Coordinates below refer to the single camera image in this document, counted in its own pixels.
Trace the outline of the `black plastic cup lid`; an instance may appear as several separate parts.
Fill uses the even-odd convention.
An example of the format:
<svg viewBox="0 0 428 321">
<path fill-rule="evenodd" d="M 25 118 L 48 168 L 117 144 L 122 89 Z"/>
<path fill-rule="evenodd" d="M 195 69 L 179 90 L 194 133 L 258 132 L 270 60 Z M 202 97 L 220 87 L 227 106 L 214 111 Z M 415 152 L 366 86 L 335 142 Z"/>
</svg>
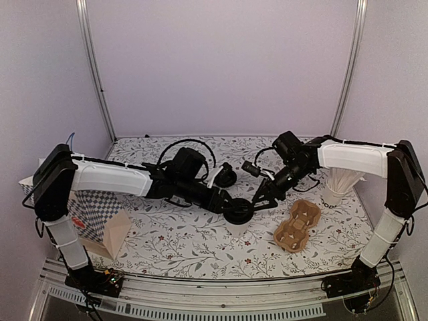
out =
<svg viewBox="0 0 428 321">
<path fill-rule="evenodd" d="M 225 220 L 234 225 L 243 225 L 253 218 L 254 210 L 250 201 L 234 198 L 223 209 Z"/>
</svg>

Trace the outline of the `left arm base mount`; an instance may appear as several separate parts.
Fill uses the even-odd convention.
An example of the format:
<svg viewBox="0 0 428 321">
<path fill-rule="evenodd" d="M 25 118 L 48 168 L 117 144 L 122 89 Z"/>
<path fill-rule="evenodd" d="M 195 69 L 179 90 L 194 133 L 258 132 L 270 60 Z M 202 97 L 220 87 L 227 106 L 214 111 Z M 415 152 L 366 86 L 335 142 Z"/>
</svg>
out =
<svg viewBox="0 0 428 321">
<path fill-rule="evenodd" d="M 123 285 L 124 274 L 112 268 L 102 272 L 96 271 L 92 265 L 77 270 L 68 270 L 65 285 L 85 293 L 100 294 L 118 298 Z"/>
</svg>

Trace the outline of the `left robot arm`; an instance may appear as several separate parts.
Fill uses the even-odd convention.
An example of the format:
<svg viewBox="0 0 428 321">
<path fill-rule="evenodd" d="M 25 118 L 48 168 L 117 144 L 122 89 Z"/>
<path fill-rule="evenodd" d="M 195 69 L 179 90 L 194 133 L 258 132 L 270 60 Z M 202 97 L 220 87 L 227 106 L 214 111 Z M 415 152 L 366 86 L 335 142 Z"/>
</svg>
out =
<svg viewBox="0 0 428 321">
<path fill-rule="evenodd" d="M 200 152 L 188 147 L 180 148 L 171 160 L 160 158 L 155 164 L 136 166 L 86 158 L 72 153 L 67 144 L 59 144 L 35 172 L 27 197 L 33 199 L 31 208 L 47 227 L 74 280 L 83 289 L 94 290 L 100 283 L 99 275 L 69 222 L 70 192 L 124 193 L 167 203 L 178 197 L 185 207 L 196 205 L 224 218 L 251 218 L 250 202 L 233 198 L 226 190 L 237 180 L 230 165 L 208 166 Z M 202 167 L 207 168 L 206 173 L 198 177 Z"/>
</svg>

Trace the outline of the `white paper cup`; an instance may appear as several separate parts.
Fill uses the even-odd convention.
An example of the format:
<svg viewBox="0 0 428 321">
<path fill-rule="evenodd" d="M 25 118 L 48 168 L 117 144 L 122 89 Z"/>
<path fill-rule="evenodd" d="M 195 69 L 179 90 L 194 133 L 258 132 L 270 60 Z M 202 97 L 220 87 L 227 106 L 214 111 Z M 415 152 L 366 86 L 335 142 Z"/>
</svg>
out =
<svg viewBox="0 0 428 321">
<path fill-rule="evenodd" d="M 227 221 L 225 226 L 232 237 L 241 237 L 246 232 L 249 222 L 237 225 Z"/>
</svg>

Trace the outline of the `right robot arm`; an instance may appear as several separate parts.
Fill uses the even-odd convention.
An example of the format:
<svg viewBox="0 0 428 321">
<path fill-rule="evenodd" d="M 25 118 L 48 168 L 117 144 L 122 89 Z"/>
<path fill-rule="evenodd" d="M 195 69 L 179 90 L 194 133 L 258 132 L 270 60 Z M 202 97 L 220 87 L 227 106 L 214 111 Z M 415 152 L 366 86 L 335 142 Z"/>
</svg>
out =
<svg viewBox="0 0 428 321">
<path fill-rule="evenodd" d="M 256 211 L 276 207 L 286 192 L 301 179 L 320 168 L 344 169 L 376 175 L 387 180 L 385 209 L 374 234 L 355 259 L 355 269 L 346 277 L 346 286 L 361 291 L 372 279 L 373 270 L 399 240 L 406 222 L 422 209 L 419 199 L 427 184 L 413 145 L 401 140 L 394 145 L 339 140 L 318 136 L 303 143 L 292 132 L 279 135 L 272 144 L 283 168 L 267 174 L 252 199 Z"/>
</svg>

